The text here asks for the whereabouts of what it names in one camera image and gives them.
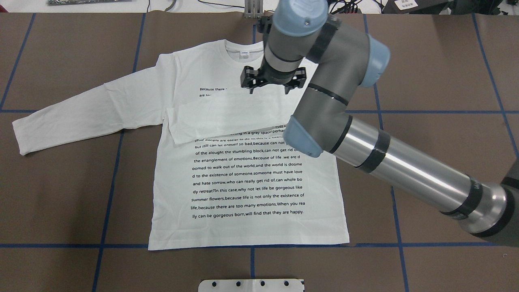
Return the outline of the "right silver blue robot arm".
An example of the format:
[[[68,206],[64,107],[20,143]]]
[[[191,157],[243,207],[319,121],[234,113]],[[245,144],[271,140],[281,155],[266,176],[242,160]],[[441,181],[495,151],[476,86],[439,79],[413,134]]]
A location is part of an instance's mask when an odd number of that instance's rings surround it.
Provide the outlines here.
[[[318,64],[284,137],[335,155],[432,205],[482,240],[518,246],[518,140],[488,63],[478,15],[431,17],[430,32],[387,16],[365,31],[325,1],[282,0],[263,16],[265,57],[242,86],[304,79]]]

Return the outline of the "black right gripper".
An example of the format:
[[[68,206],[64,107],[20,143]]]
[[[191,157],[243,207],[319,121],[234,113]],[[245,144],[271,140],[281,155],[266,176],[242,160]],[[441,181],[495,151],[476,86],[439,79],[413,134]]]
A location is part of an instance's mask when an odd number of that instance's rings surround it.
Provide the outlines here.
[[[261,66],[255,70],[253,67],[246,65],[241,72],[240,85],[242,88],[249,89],[249,94],[253,94],[255,88],[263,87],[269,84],[284,85],[284,94],[295,88],[303,88],[307,79],[306,68],[299,67],[302,58],[292,62],[296,66],[289,69],[288,72],[279,71],[273,68],[264,58]]]

